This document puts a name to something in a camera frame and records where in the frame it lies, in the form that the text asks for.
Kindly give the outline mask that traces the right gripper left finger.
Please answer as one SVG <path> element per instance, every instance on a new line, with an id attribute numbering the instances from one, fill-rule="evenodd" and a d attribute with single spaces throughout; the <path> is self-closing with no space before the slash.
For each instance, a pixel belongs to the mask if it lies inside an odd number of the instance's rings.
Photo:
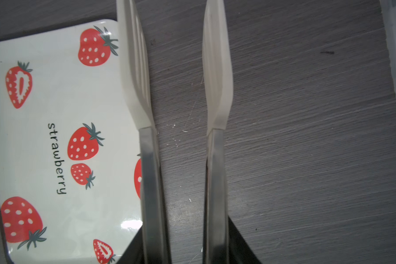
<path id="1" fill-rule="evenodd" d="M 139 132 L 143 254 L 147 264 L 169 264 L 165 196 L 157 130 L 151 107 L 146 42 L 134 1 L 117 1 L 119 62 L 125 100 Z"/>

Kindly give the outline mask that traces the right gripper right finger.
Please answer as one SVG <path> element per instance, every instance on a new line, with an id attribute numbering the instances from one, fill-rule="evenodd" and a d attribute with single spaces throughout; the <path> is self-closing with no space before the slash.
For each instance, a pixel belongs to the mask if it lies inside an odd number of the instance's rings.
<path id="1" fill-rule="evenodd" d="M 207 102 L 203 262 L 227 264 L 229 228 L 224 132 L 233 103 L 233 69 L 223 1 L 206 3 L 202 63 Z"/>

